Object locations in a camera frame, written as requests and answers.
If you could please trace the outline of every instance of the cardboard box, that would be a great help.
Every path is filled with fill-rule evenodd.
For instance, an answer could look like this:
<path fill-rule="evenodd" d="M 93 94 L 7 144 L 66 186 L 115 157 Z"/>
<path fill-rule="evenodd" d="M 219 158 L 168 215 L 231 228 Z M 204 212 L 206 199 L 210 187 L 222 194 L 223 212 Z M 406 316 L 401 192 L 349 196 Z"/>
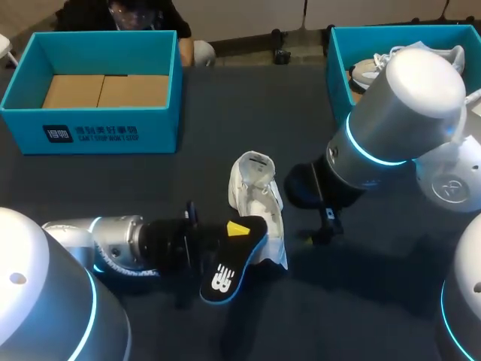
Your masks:
<path fill-rule="evenodd" d="M 182 76 L 176 32 L 35 33 L 0 111 L 23 154 L 173 153 Z"/>
<path fill-rule="evenodd" d="M 97 108 L 104 78 L 104 75 L 54 75 L 42 108 Z"/>
<path fill-rule="evenodd" d="M 355 106 L 346 70 L 375 53 L 389 53 L 392 47 L 422 41 L 434 49 L 464 48 L 466 68 L 462 74 L 466 93 L 481 88 L 481 37 L 471 25 L 360 26 L 331 30 L 327 61 L 328 94 L 340 126 Z"/>
<path fill-rule="evenodd" d="M 98 106 L 164 107 L 167 102 L 168 76 L 129 75 L 105 77 Z"/>

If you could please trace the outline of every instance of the shoe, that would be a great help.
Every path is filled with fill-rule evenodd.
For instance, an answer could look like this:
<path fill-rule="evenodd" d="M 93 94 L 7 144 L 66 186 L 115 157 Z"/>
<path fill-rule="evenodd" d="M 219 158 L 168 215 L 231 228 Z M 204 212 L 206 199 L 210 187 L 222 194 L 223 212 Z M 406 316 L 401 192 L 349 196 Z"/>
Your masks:
<path fill-rule="evenodd" d="M 274 162 L 268 156 L 254 151 L 243 154 L 232 166 L 228 203 L 242 217 L 261 216 L 268 225 L 268 241 L 256 252 L 251 264 L 271 259 L 287 269 L 281 215 L 283 201 L 274 180 L 275 173 Z"/>
<path fill-rule="evenodd" d="M 367 90 L 373 83 L 374 79 L 377 78 L 377 75 L 379 75 L 379 73 L 386 67 L 389 60 L 391 60 L 399 50 L 404 48 L 425 49 L 431 51 L 450 62 L 459 74 L 462 74 L 464 70 L 464 49 L 461 45 L 457 45 L 451 50 L 435 50 L 427 47 L 421 41 L 418 41 L 407 47 L 393 47 L 389 54 L 374 54 L 373 59 L 366 59 L 358 62 L 349 70 L 352 82 L 354 82 L 352 85 Z"/>

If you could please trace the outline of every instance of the yellow tag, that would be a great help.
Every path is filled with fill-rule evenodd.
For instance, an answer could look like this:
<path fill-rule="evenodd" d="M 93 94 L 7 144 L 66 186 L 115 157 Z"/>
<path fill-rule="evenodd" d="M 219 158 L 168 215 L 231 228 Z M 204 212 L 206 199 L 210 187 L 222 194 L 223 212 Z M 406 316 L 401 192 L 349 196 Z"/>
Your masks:
<path fill-rule="evenodd" d="M 234 223 L 231 220 L 227 223 L 227 235 L 229 237 L 234 237 L 236 235 L 248 235 L 249 233 L 250 229 L 247 227 Z"/>

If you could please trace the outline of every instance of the black table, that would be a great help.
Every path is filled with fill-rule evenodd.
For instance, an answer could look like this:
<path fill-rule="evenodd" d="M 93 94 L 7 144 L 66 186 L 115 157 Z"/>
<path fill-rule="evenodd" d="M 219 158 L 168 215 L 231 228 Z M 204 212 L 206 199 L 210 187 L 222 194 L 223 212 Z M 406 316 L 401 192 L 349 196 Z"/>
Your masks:
<path fill-rule="evenodd" d="M 234 214 L 229 174 L 243 152 L 273 158 L 282 194 L 289 169 L 323 152 L 335 129 L 324 72 L 291 65 L 192 69 L 175 155 L 27 157 L 2 123 L 0 205 L 42 224 L 173 217 L 193 199 L 203 222 L 227 220 Z M 2 77 L 5 88 L 10 74 Z M 196 299 L 178 309 L 171 287 L 116 291 L 132 324 L 132 359 L 438 360 L 440 288 L 473 215 L 429 203 L 408 166 L 343 211 L 344 236 L 312 247 L 306 231 L 319 226 L 318 214 L 284 200 L 289 271 L 251 267 L 232 303 Z"/>

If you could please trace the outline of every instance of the teal storage box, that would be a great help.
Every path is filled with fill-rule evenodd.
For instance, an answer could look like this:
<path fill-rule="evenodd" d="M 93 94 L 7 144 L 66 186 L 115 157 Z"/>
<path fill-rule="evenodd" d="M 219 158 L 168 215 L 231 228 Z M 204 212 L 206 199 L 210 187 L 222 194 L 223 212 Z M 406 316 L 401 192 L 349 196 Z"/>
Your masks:
<path fill-rule="evenodd" d="M 328 94 L 334 118 L 340 126 L 354 107 L 346 71 L 375 53 L 385 54 L 395 46 L 422 41 L 434 49 L 461 45 L 466 65 L 462 74 L 466 93 L 481 88 L 481 38 L 472 26 L 363 26 L 333 28 L 328 52 Z"/>
<path fill-rule="evenodd" d="M 54 75 L 91 74 L 168 76 L 165 106 L 42 108 Z M 23 154 L 174 153 L 182 76 L 176 32 L 35 33 L 0 111 Z"/>

